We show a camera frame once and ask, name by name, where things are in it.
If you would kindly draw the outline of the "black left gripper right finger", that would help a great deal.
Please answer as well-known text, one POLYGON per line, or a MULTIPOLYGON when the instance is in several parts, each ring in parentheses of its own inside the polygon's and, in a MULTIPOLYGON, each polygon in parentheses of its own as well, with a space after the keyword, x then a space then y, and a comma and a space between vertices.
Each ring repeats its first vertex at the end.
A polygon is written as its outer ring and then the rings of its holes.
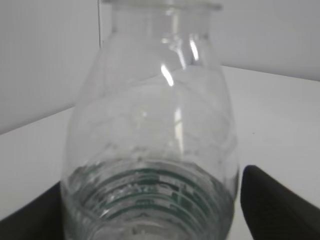
POLYGON ((320 209, 255 165, 243 170, 240 205, 255 240, 320 238, 320 209))

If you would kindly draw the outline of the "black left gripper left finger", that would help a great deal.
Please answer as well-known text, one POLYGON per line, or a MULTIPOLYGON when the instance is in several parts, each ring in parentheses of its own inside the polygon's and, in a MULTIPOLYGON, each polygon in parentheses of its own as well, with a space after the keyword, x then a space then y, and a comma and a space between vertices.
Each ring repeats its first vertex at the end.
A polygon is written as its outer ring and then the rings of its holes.
POLYGON ((42 195, 0 221, 2 240, 63 240, 61 186, 42 195))

